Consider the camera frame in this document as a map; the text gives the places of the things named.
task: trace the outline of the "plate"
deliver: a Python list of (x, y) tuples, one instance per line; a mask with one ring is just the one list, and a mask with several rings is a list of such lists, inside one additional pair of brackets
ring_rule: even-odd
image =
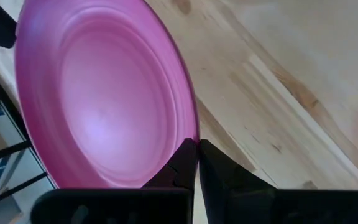
[(198, 139), (185, 65), (147, 3), (29, 0), (16, 31), (22, 114), (59, 187), (141, 187)]

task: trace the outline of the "wooden surface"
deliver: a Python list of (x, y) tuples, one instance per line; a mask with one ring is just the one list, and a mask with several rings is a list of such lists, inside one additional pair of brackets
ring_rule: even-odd
[[(0, 4), (17, 19), (22, 1)], [(147, 2), (190, 71), (202, 138), (276, 187), (358, 189), (358, 1)], [(16, 99), (12, 50), (0, 80)]]

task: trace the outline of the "pink plate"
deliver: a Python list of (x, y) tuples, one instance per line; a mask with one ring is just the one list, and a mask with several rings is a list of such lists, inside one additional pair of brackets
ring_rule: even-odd
[(26, 0), (15, 58), (27, 129), (59, 187), (141, 187), (198, 139), (186, 68), (141, 0)]

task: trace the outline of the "wooden table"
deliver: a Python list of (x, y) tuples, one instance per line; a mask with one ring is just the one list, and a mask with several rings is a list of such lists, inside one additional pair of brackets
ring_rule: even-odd
[[(17, 19), (22, 2), (0, 5)], [(202, 138), (276, 187), (358, 189), (358, 1), (147, 2), (190, 71)], [(0, 80), (16, 100), (12, 49)]]

